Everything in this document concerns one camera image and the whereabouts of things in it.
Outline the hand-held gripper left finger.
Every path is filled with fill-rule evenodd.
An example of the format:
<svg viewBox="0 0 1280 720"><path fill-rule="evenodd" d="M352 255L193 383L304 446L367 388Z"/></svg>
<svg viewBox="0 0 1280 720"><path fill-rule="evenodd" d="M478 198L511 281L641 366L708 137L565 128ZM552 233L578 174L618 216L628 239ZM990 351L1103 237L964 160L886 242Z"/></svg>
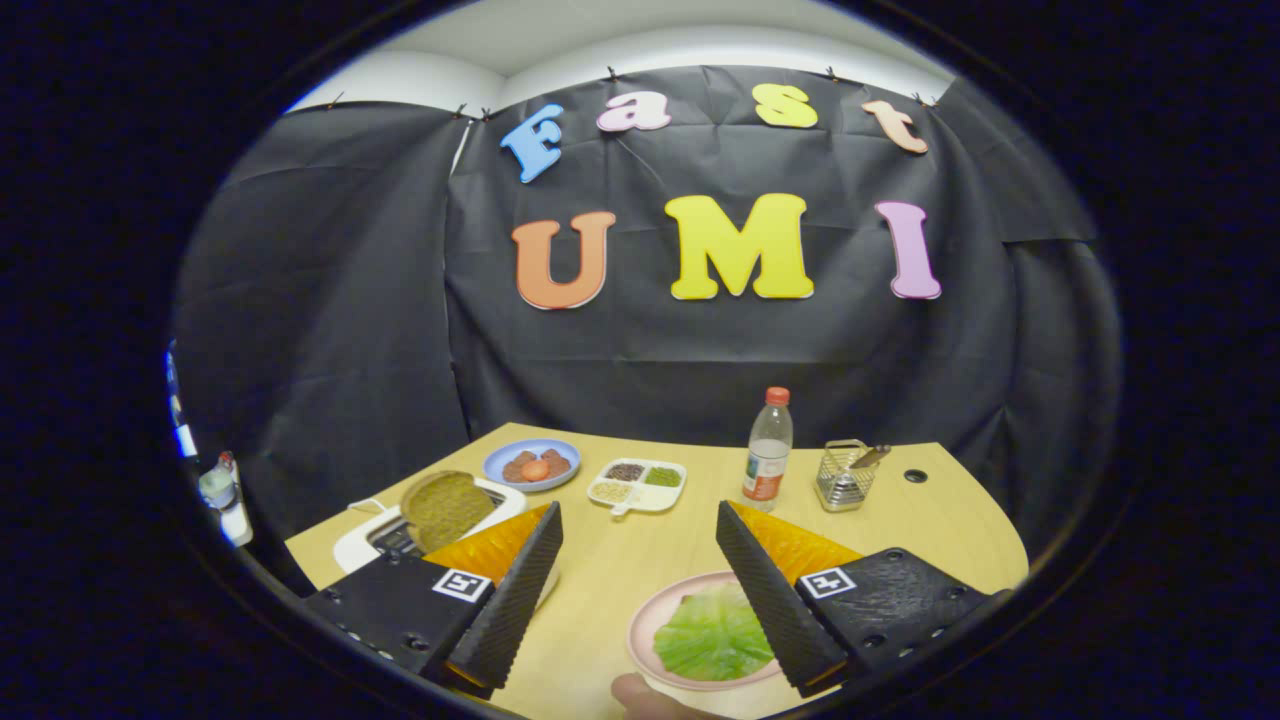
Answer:
<svg viewBox="0 0 1280 720"><path fill-rule="evenodd" d="M506 685L564 538L557 502L424 557L387 553L305 606L356 644L445 688Z"/></svg>

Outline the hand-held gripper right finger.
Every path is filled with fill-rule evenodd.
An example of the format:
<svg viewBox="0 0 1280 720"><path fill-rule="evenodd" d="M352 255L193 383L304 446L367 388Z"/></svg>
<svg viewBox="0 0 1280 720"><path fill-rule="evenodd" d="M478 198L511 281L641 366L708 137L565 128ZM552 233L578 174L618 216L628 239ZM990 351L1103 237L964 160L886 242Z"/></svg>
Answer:
<svg viewBox="0 0 1280 720"><path fill-rule="evenodd" d="M716 541L803 697L906 666L1011 592L984 593L904 547L860 555L733 501L719 502Z"/></svg>

